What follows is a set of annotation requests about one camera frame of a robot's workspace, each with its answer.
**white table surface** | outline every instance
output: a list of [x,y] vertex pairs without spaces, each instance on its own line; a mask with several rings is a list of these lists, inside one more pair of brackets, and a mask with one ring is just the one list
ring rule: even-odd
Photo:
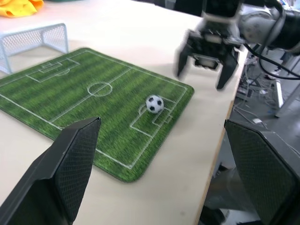
[[[187,29],[201,21],[130,0],[45,3],[36,15],[0,18],[0,29],[63,20],[70,50],[90,47],[173,78],[176,49]],[[38,48],[11,58],[21,70],[59,56]],[[223,138],[223,124],[234,100],[241,66],[222,92],[218,72],[189,66],[184,82],[195,94],[143,177],[122,183],[93,167],[75,225],[191,225],[198,220],[211,168]],[[31,162],[52,140],[0,111],[0,204]]]

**grass pattern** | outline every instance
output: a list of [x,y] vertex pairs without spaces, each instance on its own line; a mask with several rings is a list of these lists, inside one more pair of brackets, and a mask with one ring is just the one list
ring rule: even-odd
[[[100,116],[94,165],[114,177],[140,178],[191,99],[192,87],[83,48],[0,80],[0,109],[55,139],[75,121]],[[157,116],[149,95],[165,99]],[[131,128],[130,124],[144,133]]]

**black and white soccer ball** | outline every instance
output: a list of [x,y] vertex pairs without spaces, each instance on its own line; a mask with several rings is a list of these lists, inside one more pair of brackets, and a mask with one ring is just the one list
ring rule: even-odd
[[150,113],[157,114],[164,109],[164,101],[159,96],[151,95],[146,99],[146,106]]

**center circle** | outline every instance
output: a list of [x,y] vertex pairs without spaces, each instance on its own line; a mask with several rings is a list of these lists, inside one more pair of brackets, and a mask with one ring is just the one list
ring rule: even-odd
[[106,82],[94,83],[88,87],[88,93],[96,97],[103,97],[109,95],[112,91],[113,87]]

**yellow cloth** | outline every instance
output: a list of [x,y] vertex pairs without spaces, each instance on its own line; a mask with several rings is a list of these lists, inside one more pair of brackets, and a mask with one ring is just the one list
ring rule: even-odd
[[43,5],[43,0],[0,0],[0,15],[11,18],[32,15]]

